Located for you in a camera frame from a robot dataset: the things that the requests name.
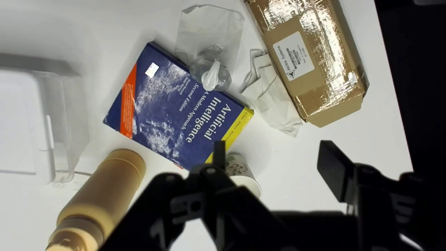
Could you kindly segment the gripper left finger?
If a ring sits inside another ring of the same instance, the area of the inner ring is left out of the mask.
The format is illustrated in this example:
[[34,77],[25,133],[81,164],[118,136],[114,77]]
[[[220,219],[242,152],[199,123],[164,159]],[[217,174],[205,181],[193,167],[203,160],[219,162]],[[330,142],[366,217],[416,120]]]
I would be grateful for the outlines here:
[[275,219],[223,171],[225,144],[214,143],[210,164],[187,178],[160,173],[144,188],[99,251],[171,251],[188,221],[199,219],[217,251],[279,251]]

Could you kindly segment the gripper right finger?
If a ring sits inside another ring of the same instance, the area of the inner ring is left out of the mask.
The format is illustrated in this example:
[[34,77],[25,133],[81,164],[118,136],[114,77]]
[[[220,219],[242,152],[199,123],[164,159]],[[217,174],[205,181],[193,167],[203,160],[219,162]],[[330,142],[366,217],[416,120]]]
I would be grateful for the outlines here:
[[446,184],[414,172],[388,178],[319,143],[317,170],[356,217],[360,251],[446,251]]

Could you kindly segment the tan insulated bottle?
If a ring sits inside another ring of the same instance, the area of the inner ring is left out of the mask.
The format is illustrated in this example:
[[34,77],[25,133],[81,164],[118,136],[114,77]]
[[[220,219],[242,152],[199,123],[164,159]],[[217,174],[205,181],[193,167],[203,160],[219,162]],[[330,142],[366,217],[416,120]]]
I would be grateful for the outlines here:
[[146,164],[136,152],[111,152],[61,210],[45,251],[99,251],[129,209],[145,173]]

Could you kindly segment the clear pump bottle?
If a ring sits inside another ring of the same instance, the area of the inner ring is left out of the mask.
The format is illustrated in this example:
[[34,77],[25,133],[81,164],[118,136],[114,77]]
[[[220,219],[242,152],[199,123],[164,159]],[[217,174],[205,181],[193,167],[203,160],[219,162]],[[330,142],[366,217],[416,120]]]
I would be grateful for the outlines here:
[[180,14],[174,54],[206,91],[226,91],[241,43],[244,17],[215,5],[195,5]]

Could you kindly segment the patterned paper cup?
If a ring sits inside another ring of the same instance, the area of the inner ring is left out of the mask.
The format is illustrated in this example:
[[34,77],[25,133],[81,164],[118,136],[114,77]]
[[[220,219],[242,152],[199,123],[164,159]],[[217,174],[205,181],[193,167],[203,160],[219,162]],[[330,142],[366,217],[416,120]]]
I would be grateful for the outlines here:
[[225,172],[236,185],[246,187],[257,198],[261,198],[261,186],[255,179],[244,156],[238,153],[227,154]]

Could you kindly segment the blue hardcover book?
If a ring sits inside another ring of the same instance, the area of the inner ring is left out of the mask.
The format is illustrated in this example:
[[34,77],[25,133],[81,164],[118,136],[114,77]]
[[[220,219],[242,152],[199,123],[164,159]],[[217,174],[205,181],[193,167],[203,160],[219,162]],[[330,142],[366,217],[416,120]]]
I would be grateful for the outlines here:
[[185,65],[149,42],[102,122],[192,170],[212,160],[214,142],[229,148],[253,115],[228,94],[206,91]]

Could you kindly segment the crumpled white paper towel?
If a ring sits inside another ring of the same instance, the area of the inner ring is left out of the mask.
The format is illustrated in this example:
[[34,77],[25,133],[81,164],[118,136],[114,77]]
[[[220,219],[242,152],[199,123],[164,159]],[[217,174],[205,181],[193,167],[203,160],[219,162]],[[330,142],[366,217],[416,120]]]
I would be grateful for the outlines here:
[[303,125],[269,54],[250,51],[250,72],[241,86],[249,106],[274,130],[296,138]]

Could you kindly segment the brown cardboard box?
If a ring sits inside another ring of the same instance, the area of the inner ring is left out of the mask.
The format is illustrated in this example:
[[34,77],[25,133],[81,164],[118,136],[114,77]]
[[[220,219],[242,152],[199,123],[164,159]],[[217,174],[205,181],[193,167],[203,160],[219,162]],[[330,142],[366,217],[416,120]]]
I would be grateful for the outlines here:
[[243,0],[300,117],[321,128],[359,111],[368,89],[339,0]]

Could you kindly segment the clear plastic container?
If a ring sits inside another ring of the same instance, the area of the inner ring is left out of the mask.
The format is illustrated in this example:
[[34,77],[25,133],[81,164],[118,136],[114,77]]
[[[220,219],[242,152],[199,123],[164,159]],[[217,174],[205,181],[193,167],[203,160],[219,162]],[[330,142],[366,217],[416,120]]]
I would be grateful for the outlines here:
[[62,60],[0,53],[0,182],[67,183],[88,143],[82,77]]

